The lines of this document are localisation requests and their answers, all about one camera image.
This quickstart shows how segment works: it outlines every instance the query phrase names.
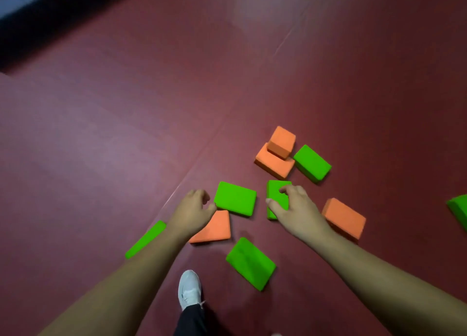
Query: human hand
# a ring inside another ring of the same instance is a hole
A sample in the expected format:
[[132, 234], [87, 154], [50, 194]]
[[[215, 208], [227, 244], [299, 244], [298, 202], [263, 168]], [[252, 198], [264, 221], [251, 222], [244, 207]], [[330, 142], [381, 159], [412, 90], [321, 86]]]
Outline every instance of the human hand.
[[209, 194], [204, 190], [191, 190], [178, 204], [166, 229], [180, 234], [186, 240], [190, 239], [206, 227], [216, 212], [215, 203], [211, 203], [207, 209], [203, 209], [203, 205], [210, 199]]
[[312, 247], [335, 234], [303, 187], [287, 185], [279, 191], [289, 196], [289, 210], [271, 198], [266, 203], [289, 233]]

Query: person's right arm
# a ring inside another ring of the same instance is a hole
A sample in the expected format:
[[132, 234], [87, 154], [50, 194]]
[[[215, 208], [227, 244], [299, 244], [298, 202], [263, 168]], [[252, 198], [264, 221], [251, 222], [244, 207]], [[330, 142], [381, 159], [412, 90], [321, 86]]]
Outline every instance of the person's right arm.
[[281, 189], [289, 210], [266, 199], [279, 222], [315, 250], [396, 335], [467, 335], [467, 304], [335, 233], [301, 186]]

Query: person's left arm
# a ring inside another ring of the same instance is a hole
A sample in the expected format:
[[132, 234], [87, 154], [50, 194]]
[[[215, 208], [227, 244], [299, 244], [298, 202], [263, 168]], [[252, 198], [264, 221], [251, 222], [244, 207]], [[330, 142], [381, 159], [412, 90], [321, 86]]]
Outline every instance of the person's left arm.
[[70, 306], [39, 335], [135, 335], [175, 257], [211, 220], [204, 190], [192, 190], [178, 205], [166, 229], [116, 272]]

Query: dark pants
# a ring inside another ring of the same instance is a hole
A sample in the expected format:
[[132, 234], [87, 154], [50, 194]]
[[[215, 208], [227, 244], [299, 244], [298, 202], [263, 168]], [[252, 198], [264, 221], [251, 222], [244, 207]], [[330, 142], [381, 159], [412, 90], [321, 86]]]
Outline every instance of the dark pants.
[[185, 308], [178, 319], [174, 336], [206, 336], [205, 311], [200, 304]]

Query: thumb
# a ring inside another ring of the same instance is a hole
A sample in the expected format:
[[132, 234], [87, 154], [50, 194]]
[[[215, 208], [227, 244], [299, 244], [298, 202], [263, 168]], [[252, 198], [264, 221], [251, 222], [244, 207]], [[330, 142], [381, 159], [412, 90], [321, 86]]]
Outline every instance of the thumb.
[[211, 219], [217, 211], [217, 206], [215, 203], [211, 203], [208, 208], [206, 208], [206, 215]]
[[276, 215], [277, 218], [283, 218], [285, 213], [287, 212], [281, 207], [279, 203], [274, 201], [272, 198], [266, 198], [266, 204], [268, 205], [272, 213]]

